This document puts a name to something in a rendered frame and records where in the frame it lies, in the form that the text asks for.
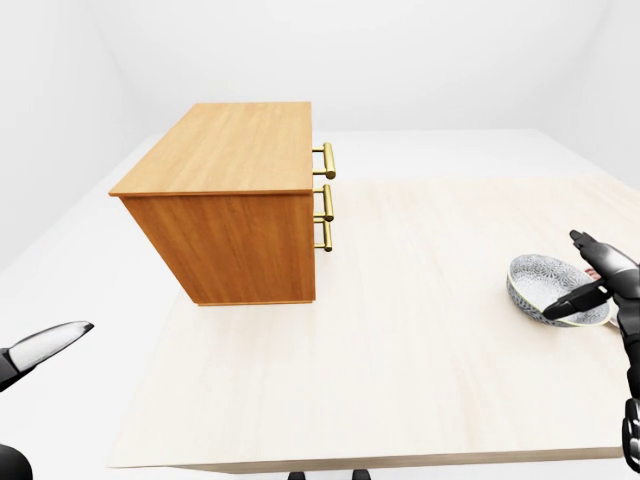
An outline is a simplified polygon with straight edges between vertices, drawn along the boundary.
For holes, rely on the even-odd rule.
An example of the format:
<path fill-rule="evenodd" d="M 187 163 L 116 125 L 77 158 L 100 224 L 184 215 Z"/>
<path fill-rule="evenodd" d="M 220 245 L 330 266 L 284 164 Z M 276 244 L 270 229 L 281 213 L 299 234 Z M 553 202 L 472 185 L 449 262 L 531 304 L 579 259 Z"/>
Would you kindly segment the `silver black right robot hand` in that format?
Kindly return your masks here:
<path fill-rule="evenodd" d="M 617 322 L 625 349 L 640 348 L 640 264 L 586 232 L 571 230 L 570 237 L 600 278 L 560 297 L 543 311 L 544 317 L 556 320 L 586 312 L 612 298 L 618 306 Z"/>

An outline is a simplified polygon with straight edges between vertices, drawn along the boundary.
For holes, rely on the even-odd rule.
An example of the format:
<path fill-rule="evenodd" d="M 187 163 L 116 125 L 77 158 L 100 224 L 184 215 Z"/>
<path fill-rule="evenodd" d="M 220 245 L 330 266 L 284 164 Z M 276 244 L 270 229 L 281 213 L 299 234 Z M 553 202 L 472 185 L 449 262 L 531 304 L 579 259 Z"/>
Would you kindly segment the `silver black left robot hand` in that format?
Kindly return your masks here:
<path fill-rule="evenodd" d="M 63 323 L 29 335 L 11 347 L 0 348 L 0 392 L 14 385 L 38 365 L 75 343 L 93 328 L 94 325 L 86 321 Z"/>

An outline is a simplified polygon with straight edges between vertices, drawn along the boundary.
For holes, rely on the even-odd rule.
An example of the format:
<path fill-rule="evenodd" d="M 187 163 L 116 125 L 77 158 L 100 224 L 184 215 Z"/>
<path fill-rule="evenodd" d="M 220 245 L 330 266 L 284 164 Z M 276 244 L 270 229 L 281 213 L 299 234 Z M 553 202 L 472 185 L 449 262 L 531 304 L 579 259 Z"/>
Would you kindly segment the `patterned grey-white bowl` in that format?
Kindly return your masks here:
<path fill-rule="evenodd" d="M 584 270 L 559 259 L 527 254 L 511 261 L 506 288 L 514 304 L 539 323 L 560 328 L 602 326 L 612 318 L 610 302 L 557 320 L 543 315 L 544 309 L 560 297 L 592 281 Z"/>

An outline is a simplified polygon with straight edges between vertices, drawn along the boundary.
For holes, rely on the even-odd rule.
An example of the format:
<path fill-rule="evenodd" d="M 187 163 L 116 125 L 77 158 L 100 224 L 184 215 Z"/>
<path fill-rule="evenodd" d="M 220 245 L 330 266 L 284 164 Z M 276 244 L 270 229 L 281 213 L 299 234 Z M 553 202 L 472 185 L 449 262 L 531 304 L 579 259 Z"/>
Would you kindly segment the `wooden cabinet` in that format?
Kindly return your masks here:
<path fill-rule="evenodd" d="M 198 103 L 111 195 L 195 304 L 315 299 L 309 103 Z"/>

